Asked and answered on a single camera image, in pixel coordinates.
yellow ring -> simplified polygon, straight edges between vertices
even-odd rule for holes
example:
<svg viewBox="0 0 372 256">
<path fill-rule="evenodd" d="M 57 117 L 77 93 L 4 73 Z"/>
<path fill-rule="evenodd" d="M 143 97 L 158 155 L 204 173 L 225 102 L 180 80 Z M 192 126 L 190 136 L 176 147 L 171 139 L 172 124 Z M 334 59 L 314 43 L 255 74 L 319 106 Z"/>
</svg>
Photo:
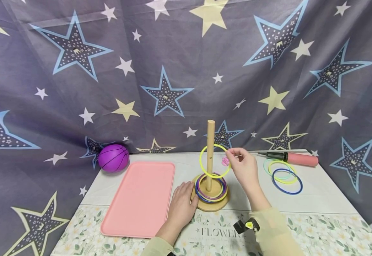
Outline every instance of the yellow ring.
<svg viewBox="0 0 372 256">
<path fill-rule="evenodd" d="M 274 161 L 272 161 L 272 162 L 270 163 L 270 165 L 268 166 L 268 173 L 271 174 L 271 166 L 272 166 L 273 164 L 277 164 L 277 163 L 280 163 L 280 164 L 283 164 L 283 165 L 285 165 L 285 166 L 288 166 L 289 168 L 291 168 L 291 170 L 292 170 L 295 174 L 297 174 L 297 172 L 295 171 L 294 167 L 292 167 L 292 166 L 291 166 L 290 164 L 288 164 L 287 162 L 284 162 L 284 161 L 281 161 L 281 160 L 274 160 Z M 278 181 L 279 183 L 283 183 L 283 184 L 294 184 L 294 183 L 296 183 L 296 181 L 298 180 L 298 178 L 297 178 L 296 176 L 294 176 L 294 177 L 295 177 L 295 179 L 292 180 L 292 181 L 285 181 L 285 180 L 281 180 L 281 179 L 276 178 L 276 177 L 274 177 L 274 179 L 275 179 L 276 181 Z"/>
<path fill-rule="evenodd" d="M 218 146 L 219 148 L 223 149 L 224 151 L 227 151 L 227 149 L 224 148 L 224 147 L 221 146 L 221 145 L 214 144 L 214 146 Z M 207 149 L 207 146 L 205 146 L 205 147 L 203 148 L 203 150 L 200 152 L 200 159 L 199 159 L 199 160 L 200 160 L 200 167 L 201 167 L 201 169 L 203 170 L 204 174 L 207 175 L 208 177 L 211 177 L 211 178 L 223 178 L 223 177 L 227 174 L 227 172 L 229 172 L 229 170 L 230 170 L 230 168 L 231 168 L 231 164 L 228 164 L 228 168 L 227 168 L 226 172 L 223 173 L 223 174 L 220 175 L 220 176 L 218 176 L 218 175 L 213 175 L 213 174 L 208 173 L 208 172 L 206 171 L 206 169 L 204 169 L 203 163 L 201 162 L 201 156 L 203 156 L 203 153 L 204 153 L 204 151 L 205 151 L 206 149 Z"/>
<path fill-rule="evenodd" d="M 200 182 L 199 182 L 199 187 L 201 185 L 201 181 L 203 180 L 204 177 L 206 177 L 207 175 L 204 175 L 201 179 L 200 179 Z M 220 190 L 220 192 L 218 193 L 217 196 L 215 197 L 218 197 L 221 195 L 221 192 L 223 192 L 223 189 Z M 210 199 L 210 202 L 220 202 L 221 200 L 223 200 L 226 196 L 227 196 L 227 193 L 228 193 L 228 186 L 226 186 L 226 192 L 224 193 L 224 195 L 222 197 L 220 197 L 219 199 L 216 199 L 216 200 L 211 200 Z"/>
</svg>

star backdrop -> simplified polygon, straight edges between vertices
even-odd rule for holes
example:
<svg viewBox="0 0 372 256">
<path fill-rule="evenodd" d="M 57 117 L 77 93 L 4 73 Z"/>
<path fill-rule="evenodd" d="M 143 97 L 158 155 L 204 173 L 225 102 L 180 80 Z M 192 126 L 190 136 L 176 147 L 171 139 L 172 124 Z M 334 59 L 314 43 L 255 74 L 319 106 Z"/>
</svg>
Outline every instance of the star backdrop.
<svg viewBox="0 0 372 256">
<path fill-rule="evenodd" d="M 0 255 L 51 253 L 105 146 L 200 151 L 207 119 L 372 223 L 372 0 L 54 1 L 0 1 Z"/>
</svg>

purple ball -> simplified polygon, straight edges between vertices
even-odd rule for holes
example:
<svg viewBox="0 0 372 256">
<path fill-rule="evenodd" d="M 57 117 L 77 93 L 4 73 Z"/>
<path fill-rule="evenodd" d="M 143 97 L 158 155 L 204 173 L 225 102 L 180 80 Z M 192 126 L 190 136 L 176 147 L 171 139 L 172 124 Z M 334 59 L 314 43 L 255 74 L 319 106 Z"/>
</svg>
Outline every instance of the purple ball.
<svg viewBox="0 0 372 256">
<path fill-rule="evenodd" d="M 129 151 L 122 145 L 109 145 L 102 149 L 98 162 L 105 172 L 119 172 L 129 162 Z"/>
</svg>

pink tray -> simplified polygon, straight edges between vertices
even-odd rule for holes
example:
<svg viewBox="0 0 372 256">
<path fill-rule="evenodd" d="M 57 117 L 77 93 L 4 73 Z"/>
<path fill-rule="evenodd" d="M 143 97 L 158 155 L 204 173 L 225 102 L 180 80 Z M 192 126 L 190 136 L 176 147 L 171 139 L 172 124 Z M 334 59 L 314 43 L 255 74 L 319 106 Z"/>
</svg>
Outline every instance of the pink tray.
<svg viewBox="0 0 372 256">
<path fill-rule="evenodd" d="M 131 164 L 103 219 L 101 233 L 154 237 L 166 221 L 173 177 L 171 162 Z"/>
</svg>

light green sleeve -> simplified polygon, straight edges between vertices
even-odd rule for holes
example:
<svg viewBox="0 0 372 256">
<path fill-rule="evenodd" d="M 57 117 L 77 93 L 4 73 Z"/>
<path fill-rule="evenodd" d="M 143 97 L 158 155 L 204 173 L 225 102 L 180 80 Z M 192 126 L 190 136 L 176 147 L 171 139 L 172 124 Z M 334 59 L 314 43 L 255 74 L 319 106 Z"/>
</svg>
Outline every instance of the light green sleeve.
<svg viewBox="0 0 372 256">
<path fill-rule="evenodd" d="M 260 230 L 255 234 L 263 256 L 304 256 L 277 208 L 250 213 Z"/>
<path fill-rule="evenodd" d="M 141 256 L 167 256 L 173 252 L 173 247 L 160 237 L 152 238 L 146 245 Z"/>
</svg>

